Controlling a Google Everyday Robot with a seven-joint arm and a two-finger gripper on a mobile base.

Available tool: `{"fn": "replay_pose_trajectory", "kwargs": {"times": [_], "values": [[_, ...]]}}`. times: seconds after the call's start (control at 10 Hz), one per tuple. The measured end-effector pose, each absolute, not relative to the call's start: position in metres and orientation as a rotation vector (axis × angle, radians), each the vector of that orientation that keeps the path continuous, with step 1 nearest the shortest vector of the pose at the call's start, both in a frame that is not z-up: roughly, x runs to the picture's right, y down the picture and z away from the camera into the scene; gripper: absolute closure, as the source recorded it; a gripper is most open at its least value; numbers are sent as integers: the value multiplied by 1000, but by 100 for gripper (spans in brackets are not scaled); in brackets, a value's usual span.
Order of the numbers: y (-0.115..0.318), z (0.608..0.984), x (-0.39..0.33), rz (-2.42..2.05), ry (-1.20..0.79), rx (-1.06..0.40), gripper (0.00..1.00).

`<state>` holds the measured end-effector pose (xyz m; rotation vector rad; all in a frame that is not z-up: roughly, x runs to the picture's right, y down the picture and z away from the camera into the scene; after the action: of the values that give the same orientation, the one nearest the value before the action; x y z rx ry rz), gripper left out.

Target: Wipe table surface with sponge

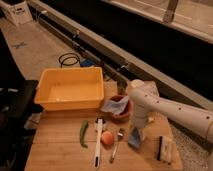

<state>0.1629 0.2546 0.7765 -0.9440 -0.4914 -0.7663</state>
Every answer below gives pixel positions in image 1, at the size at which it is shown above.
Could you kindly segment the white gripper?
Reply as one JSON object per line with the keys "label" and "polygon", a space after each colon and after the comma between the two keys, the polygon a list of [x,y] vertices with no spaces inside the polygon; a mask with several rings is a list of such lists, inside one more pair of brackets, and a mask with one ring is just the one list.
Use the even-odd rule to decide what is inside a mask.
{"label": "white gripper", "polygon": [[149,110],[144,107],[135,106],[132,115],[133,125],[137,128],[143,129],[148,124],[148,112]]}

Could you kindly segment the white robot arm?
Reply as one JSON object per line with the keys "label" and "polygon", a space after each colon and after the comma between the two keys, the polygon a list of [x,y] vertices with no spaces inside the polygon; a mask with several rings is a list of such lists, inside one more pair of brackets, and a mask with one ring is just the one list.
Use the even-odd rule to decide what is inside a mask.
{"label": "white robot arm", "polygon": [[133,102],[132,123],[137,128],[148,124],[148,114],[159,112],[213,143],[213,112],[160,97],[142,80],[130,82]]}

